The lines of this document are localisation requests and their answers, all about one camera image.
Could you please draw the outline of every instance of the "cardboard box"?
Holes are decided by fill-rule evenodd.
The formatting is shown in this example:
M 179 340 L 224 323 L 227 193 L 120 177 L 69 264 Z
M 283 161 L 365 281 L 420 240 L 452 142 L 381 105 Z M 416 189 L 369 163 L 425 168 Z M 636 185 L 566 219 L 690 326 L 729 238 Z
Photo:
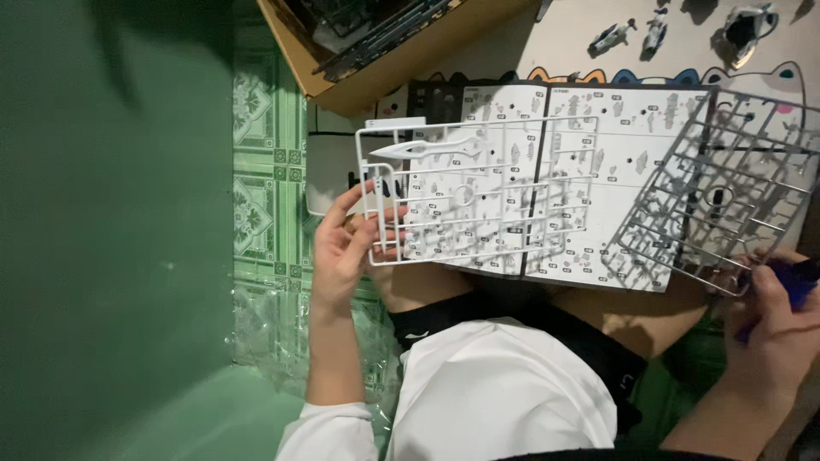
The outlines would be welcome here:
M 380 97 L 540 0 L 452 0 L 449 11 L 369 66 L 339 83 L 313 75 L 320 62 L 307 37 L 292 26 L 293 14 L 279 0 L 257 0 L 299 88 L 309 98 L 341 116 L 354 116 Z

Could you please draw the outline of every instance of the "white shirt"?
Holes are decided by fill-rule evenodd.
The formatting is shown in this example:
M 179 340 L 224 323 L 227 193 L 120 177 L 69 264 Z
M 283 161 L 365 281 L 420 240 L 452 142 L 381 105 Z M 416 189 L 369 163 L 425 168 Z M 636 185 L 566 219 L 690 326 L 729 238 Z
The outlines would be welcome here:
M 464 322 L 402 354 L 388 460 L 499 459 L 612 448 L 616 406 L 560 341 L 509 317 Z M 277 459 L 376 460 L 364 403 L 305 404 Z

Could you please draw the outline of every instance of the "black shorts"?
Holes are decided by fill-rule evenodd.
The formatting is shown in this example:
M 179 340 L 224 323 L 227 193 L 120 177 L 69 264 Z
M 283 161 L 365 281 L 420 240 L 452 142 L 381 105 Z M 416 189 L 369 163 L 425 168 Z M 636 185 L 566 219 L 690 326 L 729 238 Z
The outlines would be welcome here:
M 635 380 L 647 362 L 621 343 L 574 315 L 533 299 L 510 316 L 492 298 L 478 291 L 445 299 L 405 313 L 391 313 L 394 335 L 405 349 L 419 340 L 470 320 L 514 317 L 526 326 L 546 331 L 581 358 L 601 378 L 617 406 L 617 433 L 625 434 L 641 420 L 640 411 L 629 402 Z

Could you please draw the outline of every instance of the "leg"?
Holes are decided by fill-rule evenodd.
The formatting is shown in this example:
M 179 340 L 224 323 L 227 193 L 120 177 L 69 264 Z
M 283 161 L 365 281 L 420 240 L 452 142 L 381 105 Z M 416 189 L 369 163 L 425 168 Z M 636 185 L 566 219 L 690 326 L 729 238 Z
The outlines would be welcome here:
M 420 262 L 369 267 L 390 313 L 404 313 L 472 291 L 462 274 L 444 264 Z
M 643 358 L 657 357 L 681 338 L 706 310 L 706 289 L 672 275 L 665 294 L 585 288 L 551 290 L 553 305 L 601 330 Z

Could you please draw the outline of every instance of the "white sleeve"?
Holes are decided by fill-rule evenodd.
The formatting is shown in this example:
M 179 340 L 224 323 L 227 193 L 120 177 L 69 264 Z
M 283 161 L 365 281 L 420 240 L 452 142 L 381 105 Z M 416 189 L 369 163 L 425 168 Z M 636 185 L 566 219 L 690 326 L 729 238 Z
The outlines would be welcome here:
M 299 419 L 285 428 L 276 459 L 376 461 L 379 452 L 370 419 L 362 402 L 326 407 L 305 404 Z

